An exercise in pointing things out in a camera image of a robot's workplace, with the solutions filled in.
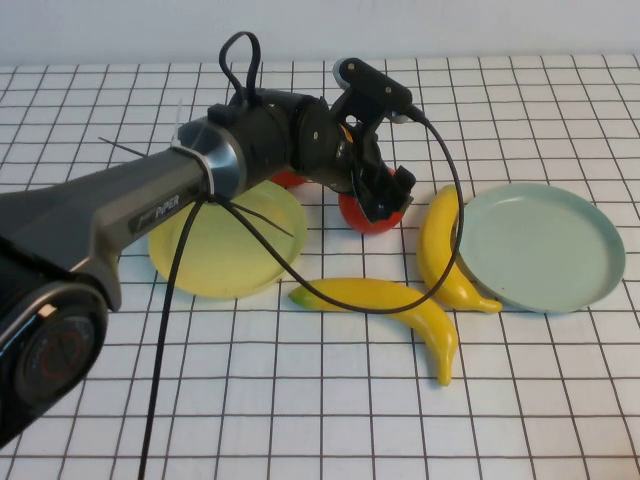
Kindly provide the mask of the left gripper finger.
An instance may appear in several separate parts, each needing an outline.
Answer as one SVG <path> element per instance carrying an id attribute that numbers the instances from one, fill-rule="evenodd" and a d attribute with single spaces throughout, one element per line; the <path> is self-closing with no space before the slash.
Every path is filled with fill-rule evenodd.
<path id="1" fill-rule="evenodd" d="M 389 167 L 362 167 L 358 171 L 357 201 L 369 223 L 404 213 L 404 191 Z"/>
<path id="2" fill-rule="evenodd" d="M 397 205 L 409 206 L 413 201 L 411 193 L 415 185 L 415 176 L 404 166 L 399 166 L 394 172 L 393 178 L 398 192 Z"/>

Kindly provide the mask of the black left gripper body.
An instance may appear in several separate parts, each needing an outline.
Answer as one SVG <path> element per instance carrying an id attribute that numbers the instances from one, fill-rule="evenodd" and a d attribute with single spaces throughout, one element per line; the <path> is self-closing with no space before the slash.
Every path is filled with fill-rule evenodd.
<path id="1" fill-rule="evenodd" d="M 334 107 L 304 95 L 296 112 L 294 172 L 339 194 L 382 196 L 393 174 L 384 165 L 376 130 L 382 106 L 361 94 L 345 94 Z"/>

